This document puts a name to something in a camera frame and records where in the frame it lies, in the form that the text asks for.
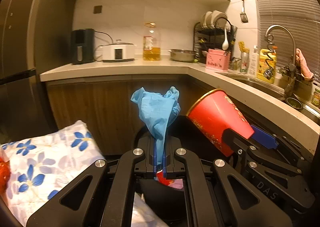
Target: rice cooker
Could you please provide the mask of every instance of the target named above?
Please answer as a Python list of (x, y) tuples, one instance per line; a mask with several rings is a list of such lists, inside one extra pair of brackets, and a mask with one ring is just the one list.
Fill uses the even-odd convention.
[(134, 61), (135, 45), (133, 43), (116, 40), (115, 43), (103, 47), (103, 62), (129, 62)]

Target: red paper bucket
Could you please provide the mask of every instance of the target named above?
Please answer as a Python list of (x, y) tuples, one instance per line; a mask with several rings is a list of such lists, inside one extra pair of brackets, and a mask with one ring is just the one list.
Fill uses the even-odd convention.
[(232, 155), (233, 151), (222, 141), (224, 130), (230, 128), (245, 139), (254, 133), (222, 89), (214, 89), (204, 94), (189, 109), (187, 117), (226, 157)]

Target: dish rack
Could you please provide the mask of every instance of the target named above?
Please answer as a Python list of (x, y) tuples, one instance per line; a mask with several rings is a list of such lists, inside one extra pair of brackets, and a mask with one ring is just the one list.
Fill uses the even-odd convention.
[(202, 51), (207, 51), (208, 49), (220, 49), (222, 50), (222, 44), (224, 42), (224, 27), (217, 26), (217, 21), (219, 19), (225, 19), (230, 27), (227, 27), (227, 38), (229, 42), (229, 48), (227, 51), (231, 52), (231, 57), (233, 56), (233, 46), (236, 40), (237, 27), (233, 26), (230, 21), (224, 17), (220, 17), (215, 21), (215, 28), (202, 28), (200, 23), (196, 23), (193, 29), (193, 50), (197, 52), (197, 58), (200, 63), (206, 61), (206, 54)]

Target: stainless steel sink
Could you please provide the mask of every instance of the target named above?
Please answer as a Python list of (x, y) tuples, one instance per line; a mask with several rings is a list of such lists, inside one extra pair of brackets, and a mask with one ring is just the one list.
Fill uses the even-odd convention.
[[(221, 75), (224, 75), (226, 77), (232, 78), (236, 81), (242, 82), (246, 85), (249, 85), (255, 89), (258, 89), (276, 99), (279, 99), (285, 103), (284, 99), (284, 89), (275, 86), (273, 84), (264, 82), (262, 80), (247, 76), (247, 75), (238, 75), (238, 74), (230, 74), (230, 73), (221, 73)], [(299, 110), (302, 114), (304, 114), (306, 117), (320, 125), (320, 114), (312, 107), (308, 106), (307, 104), (303, 103), (303, 100), (296, 98), (301, 101), (303, 109)]]

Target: glass jar with label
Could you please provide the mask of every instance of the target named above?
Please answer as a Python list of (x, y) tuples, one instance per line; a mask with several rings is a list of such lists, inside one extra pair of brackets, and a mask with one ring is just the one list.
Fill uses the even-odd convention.
[(318, 107), (319, 103), (320, 103), (320, 90), (315, 89), (315, 92), (313, 93), (312, 104)]
[(143, 59), (145, 61), (159, 61), (160, 56), (160, 32), (155, 23), (146, 23), (143, 33)]

